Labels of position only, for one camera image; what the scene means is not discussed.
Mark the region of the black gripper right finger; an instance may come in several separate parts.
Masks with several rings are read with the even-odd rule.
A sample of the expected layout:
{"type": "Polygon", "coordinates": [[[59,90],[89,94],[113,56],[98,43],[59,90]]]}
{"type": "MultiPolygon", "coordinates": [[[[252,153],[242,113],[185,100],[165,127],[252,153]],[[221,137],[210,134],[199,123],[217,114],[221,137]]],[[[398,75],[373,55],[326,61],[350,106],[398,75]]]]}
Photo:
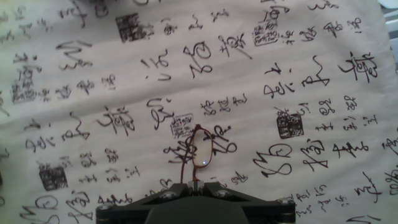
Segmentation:
{"type": "Polygon", "coordinates": [[[263,200],[220,183],[197,183],[196,196],[215,223],[295,223],[295,202],[288,198],[263,200]]]}

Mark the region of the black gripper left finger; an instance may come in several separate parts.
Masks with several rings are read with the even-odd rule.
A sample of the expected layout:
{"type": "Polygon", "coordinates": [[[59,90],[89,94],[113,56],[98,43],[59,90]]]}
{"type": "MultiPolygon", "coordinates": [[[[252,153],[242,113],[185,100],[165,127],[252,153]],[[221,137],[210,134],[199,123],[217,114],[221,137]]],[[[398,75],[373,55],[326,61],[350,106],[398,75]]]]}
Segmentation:
{"type": "Polygon", "coordinates": [[[95,210],[96,224],[144,224],[151,211],[167,202],[192,196],[193,188],[187,184],[173,184],[171,188],[160,191],[154,195],[144,197],[127,205],[105,203],[95,210]]]}

